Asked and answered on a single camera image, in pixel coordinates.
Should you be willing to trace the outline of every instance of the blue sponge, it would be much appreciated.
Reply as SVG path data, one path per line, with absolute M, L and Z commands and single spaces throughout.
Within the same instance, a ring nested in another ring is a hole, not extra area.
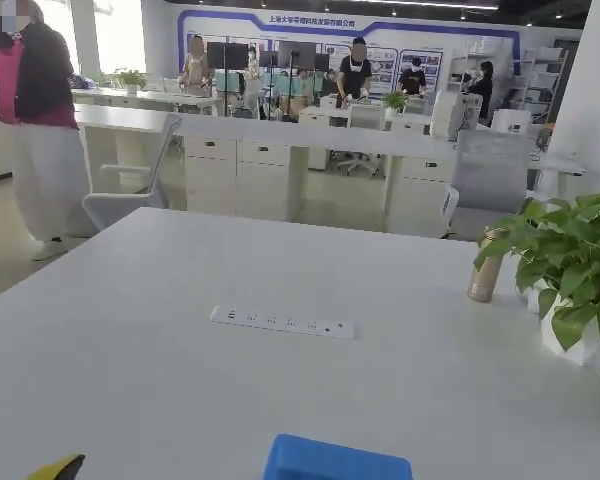
M 293 435 L 273 441 L 264 480 L 412 480 L 403 458 Z

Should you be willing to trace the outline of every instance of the ceiling light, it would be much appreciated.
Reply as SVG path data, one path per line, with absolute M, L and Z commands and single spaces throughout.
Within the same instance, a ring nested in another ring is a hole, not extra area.
M 441 7 L 441 8 L 467 8 L 472 10 L 498 10 L 498 5 L 467 5 L 464 3 L 445 3 L 445 2 L 409 2 L 402 0 L 348 0 L 350 2 L 361 3 L 385 3 L 390 5 L 408 5 L 417 7 Z

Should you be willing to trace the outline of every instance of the pink shirt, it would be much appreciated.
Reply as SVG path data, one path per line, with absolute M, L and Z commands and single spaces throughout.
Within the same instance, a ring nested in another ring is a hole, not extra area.
M 16 116 L 15 100 L 23 49 L 22 40 L 19 38 L 13 41 L 11 48 L 0 49 L 0 121 L 9 125 L 28 123 L 77 129 L 73 103 L 60 105 L 56 109 L 34 118 L 18 118 Z

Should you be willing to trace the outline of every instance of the dark hair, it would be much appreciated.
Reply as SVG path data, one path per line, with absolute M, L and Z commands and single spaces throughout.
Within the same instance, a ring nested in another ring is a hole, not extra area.
M 493 77 L 493 63 L 486 61 L 480 64 L 480 70 L 484 72 L 485 78 Z

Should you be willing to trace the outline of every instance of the green plant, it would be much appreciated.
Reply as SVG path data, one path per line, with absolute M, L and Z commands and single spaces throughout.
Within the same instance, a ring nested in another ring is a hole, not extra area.
M 476 268 L 487 257 L 520 255 L 518 288 L 525 290 L 541 279 L 549 286 L 539 296 L 541 319 L 558 295 L 568 299 L 567 305 L 556 307 L 552 320 L 565 351 L 582 338 L 595 317 L 600 332 L 600 194 L 578 197 L 575 204 L 533 201 L 522 214 L 496 226 L 508 228 L 510 234 L 485 247 L 474 262 Z
M 407 97 L 402 92 L 387 93 L 382 99 L 384 106 L 394 110 L 402 110 L 407 104 Z
M 125 70 L 119 68 L 114 73 L 115 77 L 124 85 L 137 85 L 144 88 L 147 85 L 147 79 L 144 74 L 138 70 Z

